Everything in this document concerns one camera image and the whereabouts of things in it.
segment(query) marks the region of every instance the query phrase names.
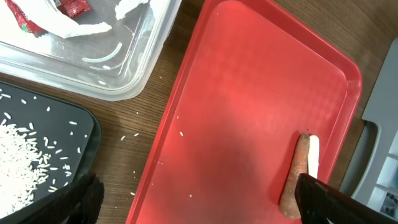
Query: brown elongated object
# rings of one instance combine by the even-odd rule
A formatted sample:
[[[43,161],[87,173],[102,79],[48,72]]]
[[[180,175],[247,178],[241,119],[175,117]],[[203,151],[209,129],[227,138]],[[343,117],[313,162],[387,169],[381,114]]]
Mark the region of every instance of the brown elongated object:
[[[300,211],[294,197],[297,180],[301,173],[307,173],[308,152],[310,150],[310,137],[303,134],[297,141],[292,165],[285,183],[284,191],[279,201],[279,210],[290,219],[300,218]]]

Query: wooden table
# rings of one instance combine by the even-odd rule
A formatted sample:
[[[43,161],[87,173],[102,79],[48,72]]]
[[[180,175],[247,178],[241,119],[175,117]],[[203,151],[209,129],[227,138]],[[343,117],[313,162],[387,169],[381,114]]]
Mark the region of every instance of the wooden table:
[[[124,223],[148,153],[204,0],[183,0],[175,24],[144,91],[106,102],[1,75],[0,79],[65,99],[91,110],[103,140],[93,166],[105,184],[98,223]],[[387,54],[398,37],[398,1],[277,0],[286,10],[351,57],[363,75],[363,95],[329,184],[338,188],[364,128],[363,109]]]

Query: red candy wrapper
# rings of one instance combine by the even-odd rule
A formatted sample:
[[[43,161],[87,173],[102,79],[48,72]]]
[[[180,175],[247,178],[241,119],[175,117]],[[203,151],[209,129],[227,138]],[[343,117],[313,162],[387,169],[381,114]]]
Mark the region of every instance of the red candy wrapper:
[[[68,16],[69,18],[74,18],[85,11],[91,9],[91,6],[87,3],[86,0],[53,0],[57,8],[62,12],[62,14]],[[19,27],[28,33],[37,33],[43,31],[38,25],[36,25],[33,21],[29,20],[27,16],[22,12],[22,10],[18,7],[17,4],[13,3],[12,0],[5,0],[8,5],[8,8],[14,14]]]

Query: red tray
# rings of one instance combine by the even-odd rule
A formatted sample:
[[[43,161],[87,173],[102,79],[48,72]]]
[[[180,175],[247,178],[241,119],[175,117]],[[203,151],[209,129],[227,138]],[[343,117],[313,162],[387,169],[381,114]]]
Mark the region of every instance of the red tray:
[[[276,3],[206,1],[127,223],[299,223],[278,210],[297,139],[320,138],[327,182],[361,89]]]

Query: transparent box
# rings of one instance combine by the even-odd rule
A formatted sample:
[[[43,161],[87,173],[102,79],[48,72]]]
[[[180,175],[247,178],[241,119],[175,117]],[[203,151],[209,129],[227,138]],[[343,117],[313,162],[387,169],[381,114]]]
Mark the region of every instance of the transparent box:
[[[87,0],[79,24],[106,22],[108,32],[63,39],[23,32],[0,0],[0,72],[102,100],[137,96],[162,50],[181,0],[150,0],[121,20],[120,0]]]

